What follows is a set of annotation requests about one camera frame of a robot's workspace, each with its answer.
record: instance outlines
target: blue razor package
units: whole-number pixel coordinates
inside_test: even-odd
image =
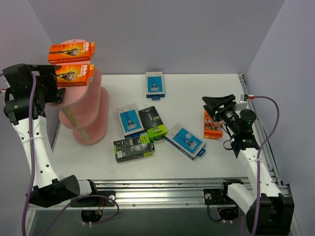
[[[125,138],[145,132],[135,104],[116,109]]]
[[[162,72],[146,73],[146,95],[152,100],[159,100],[165,97],[164,80]]]
[[[206,143],[179,123],[168,131],[165,139],[191,160],[205,152]]]

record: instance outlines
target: white tabletop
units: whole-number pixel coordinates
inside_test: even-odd
[[[107,133],[99,143],[77,143],[72,130],[61,125],[54,156],[65,176],[78,179],[133,180],[170,178],[246,177],[232,151],[223,141],[203,139],[203,96],[237,98],[243,93],[237,74],[164,75],[165,98],[153,101],[145,96],[145,75],[103,75],[102,86],[109,93]],[[138,110],[155,106],[163,123],[170,129],[177,122],[207,143],[202,157],[190,160],[163,140],[155,142],[151,157],[117,163],[113,142],[123,139],[116,108],[135,103]]]

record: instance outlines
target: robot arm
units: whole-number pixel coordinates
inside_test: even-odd
[[[246,214],[247,228],[253,230],[256,202],[259,198],[258,225],[255,235],[288,235],[294,211],[292,197],[284,197],[269,175],[266,165],[257,160],[259,145],[253,135],[252,124],[256,114],[249,109],[242,109],[240,114],[235,110],[240,107],[235,96],[203,97],[204,109],[214,121],[223,121],[233,132],[231,147],[236,158],[242,163],[250,180],[253,193],[249,192],[240,180],[230,179],[224,184],[221,198],[232,199]],[[257,186],[258,171],[260,185]]]
[[[29,102],[32,72],[39,75],[36,76],[37,85],[32,114],[35,179],[30,203],[50,207],[78,196],[97,194],[97,189],[91,180],[80,181],[75,176],[64,177],[53,158],[47,136],[44,108],[48,102],[62,103],[64,95],[64,89],[57,89],[53,65],[18,64],[3,70],[9,85],[5,92],[4,113],[20,137],[30,169]]]

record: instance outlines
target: orange box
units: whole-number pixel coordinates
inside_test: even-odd
[[[86,86],[94,75],[94,65],[63,64],[55,65],[57,86]]]
[[[217,139],[222,140],[223,129],[222,121],[215,122],[211,116],[205,111],[204,113],[204,126],[203,126],[203,137],[206,139]]]
[[[50,64],[87,61],[95,54],[95,42],[65,43],[50,46]]]

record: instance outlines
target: white wall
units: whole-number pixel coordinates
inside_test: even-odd
[[[27,0],[2,0],[0,4],[0,70],[17,63],[47,63],[51,44]],[[4,87],[3,77],[0,88]],[[22,144],[3,113],[0,102],[0,235],[18,235],[30,169]],[[58,113],[48,111],[52,139]]]
[[[274,98],[280,122],[271,147],[284,183],[292,188],[302,235],[314,235],[313,124],[315,1],[286,0],[247,73],[250,93]],[[254,102],[269,133],[276,119],[269,101]]]
[[[245,73],[284,0],[29,0],[53,43],[96,42],[103,74]]]

